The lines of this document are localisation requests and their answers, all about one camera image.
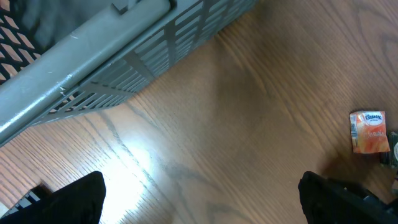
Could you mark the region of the orange tissue packet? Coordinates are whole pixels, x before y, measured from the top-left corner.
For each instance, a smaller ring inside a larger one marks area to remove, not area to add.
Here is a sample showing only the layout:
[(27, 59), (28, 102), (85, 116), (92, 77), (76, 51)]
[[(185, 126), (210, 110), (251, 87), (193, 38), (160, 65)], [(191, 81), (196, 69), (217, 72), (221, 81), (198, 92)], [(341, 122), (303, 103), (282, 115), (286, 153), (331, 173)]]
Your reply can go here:
[(389, 152), (384, 111), (357, 111), (349, 115), (353, 152), (374, 154)]

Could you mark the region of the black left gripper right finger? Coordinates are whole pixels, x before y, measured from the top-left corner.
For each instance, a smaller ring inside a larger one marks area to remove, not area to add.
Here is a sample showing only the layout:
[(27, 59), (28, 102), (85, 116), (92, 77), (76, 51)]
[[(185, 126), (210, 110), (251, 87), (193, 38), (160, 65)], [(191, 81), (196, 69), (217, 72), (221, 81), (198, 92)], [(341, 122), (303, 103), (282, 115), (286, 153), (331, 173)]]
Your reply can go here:
[(361, 184), (306, 171), (298, 190), (308, 223), (397, 224), (397, 200), (384, 203)]

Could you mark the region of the dark green round-logo packet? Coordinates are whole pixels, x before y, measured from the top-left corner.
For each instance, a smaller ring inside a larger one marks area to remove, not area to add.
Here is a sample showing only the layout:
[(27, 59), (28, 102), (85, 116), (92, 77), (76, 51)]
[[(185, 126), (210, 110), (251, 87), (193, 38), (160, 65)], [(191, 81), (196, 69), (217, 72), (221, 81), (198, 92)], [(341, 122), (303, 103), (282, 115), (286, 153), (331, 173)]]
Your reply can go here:
[(388, 135), (389, 152), (382, 152), (380, 163), (393, 169), (397, 168), (397, 133), (391, 132)]

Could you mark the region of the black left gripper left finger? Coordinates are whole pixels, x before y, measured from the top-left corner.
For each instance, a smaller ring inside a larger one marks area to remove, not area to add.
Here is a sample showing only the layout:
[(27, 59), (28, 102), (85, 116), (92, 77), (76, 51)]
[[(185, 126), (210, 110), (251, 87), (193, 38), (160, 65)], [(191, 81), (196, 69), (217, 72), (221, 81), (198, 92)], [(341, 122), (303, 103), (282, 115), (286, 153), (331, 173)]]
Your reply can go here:
[(49, 197), (40, 200), (37, 204), (1, 218), (1, 223), (98, 224), (105, 196), (103, 174), (94, 171), (52, 192)]

